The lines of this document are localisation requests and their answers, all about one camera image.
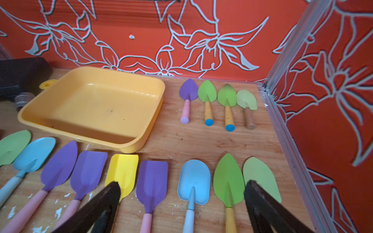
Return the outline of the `green shovel yellow handle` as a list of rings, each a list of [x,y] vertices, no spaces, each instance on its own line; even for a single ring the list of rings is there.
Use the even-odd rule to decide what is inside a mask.
[[[237,105],[237,93],[230,84],[225,84],[218,92],[218,102],[224,106],[225,109],[225,129],[229,132],[235,130],[234,118],[231,107]]]
[[[198,98],[205,103],[205,125],[214,124],[211,103],[217,99],[217,91],[210,80],[205,80],[199,87]]]
[[[225,231],[236,233],[234,205],[244,199],[245,183],[242,171],[232,154],[227,153],[219,161],[213,177],[216,196],[225,205]]]

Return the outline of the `pale green shovel wooden handle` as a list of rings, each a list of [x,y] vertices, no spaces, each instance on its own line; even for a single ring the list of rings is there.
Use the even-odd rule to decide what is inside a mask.
[[[255,128],[253,111],[257,110],[255,96],[248,90],[240,90],[237,92],[237,104],[243,108],[246,128],[253,130]]]

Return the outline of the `purple pointed shovel pink handle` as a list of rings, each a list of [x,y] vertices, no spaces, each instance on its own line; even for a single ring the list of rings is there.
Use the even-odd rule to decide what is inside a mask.
[[[2,229],[3,233],[19,233],[49,192],[63,184],[71,175],[78,156],[77,142],[71,141],[61,148],[45,165],[41,173],[44,187]]]

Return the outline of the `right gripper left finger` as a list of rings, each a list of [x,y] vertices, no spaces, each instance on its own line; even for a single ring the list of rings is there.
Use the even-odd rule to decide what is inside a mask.
[[[54,230],[55,233],[110,233],[115,222],[120,187],[111,182],[83,208]]]

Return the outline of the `purple square shovel pink handle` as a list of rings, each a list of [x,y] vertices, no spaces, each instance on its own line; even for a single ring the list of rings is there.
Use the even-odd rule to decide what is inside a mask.
[[[137,198],[145,208],[141,233],[151,232],[153,211],[165,199],[167,184],[168,163],[166,161],[144,160],[141,162],[136,190]]]

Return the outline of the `light blue shovel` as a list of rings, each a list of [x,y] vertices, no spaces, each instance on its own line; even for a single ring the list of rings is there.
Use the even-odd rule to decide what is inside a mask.
[[[24,179],[26,173],[35,172],[44,164],[55,144],[54,137],[43,137],[26,146],[13,163],[14,169],[19,170],[19,173],[1,188],[1,207]]]
[[[184,233],[194,232],[195,204],[205,205],[210,196],[211,173],[207,165],[196,159],[188,160],[181,169],[178,196],[188,201]]]

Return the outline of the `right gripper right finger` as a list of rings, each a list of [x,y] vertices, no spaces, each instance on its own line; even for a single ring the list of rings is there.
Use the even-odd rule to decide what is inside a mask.
[[[244,199],[255,233],[313,232],[254,180],[246,184]]]

